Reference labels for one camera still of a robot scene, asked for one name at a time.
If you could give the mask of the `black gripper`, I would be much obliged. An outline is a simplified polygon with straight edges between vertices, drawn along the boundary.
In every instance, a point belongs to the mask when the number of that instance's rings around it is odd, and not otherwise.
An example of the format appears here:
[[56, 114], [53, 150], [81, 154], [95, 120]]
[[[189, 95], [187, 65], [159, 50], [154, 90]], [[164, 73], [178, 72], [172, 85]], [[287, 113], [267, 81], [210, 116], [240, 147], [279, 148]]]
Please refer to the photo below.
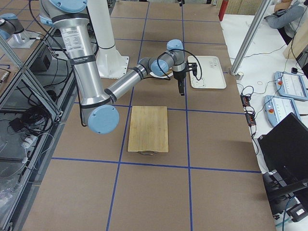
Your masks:
[[178, 89], [181, 96], [184, 96], [184, 80], [186, 78], [186, 72], [185, 71], [173, 71], [174, 78], [178, 81]]

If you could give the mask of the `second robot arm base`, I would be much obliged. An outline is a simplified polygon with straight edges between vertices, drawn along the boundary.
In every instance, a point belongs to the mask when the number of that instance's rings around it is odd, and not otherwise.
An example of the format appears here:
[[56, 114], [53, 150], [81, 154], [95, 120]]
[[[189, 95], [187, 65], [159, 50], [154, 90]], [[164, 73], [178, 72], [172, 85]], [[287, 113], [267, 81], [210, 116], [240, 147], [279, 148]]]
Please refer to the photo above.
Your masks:
[[14, 13], [0, 16], [0, 36], [8, 40], [11, 48], [30, 49], [34, 43]]

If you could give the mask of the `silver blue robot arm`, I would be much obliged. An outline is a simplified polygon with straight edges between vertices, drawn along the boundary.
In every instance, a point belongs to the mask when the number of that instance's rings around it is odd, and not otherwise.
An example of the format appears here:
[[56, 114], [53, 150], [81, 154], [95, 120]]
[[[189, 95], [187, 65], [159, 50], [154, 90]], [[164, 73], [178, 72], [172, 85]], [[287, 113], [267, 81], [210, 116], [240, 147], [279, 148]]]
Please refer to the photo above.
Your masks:
[[128, 68], [128, 57], [115, 47], [106, 1], [42, 0], [39, 7], [41, 22], [61, 32], [82, 96], [82, 122], [93, 132], [107, 134], [117, 127], [113, 103], [150, 73], [163, 76], [171, 70], [183, 92], [188, 63], [180, 40], [169, 41], [157, 58], [143, 58]]

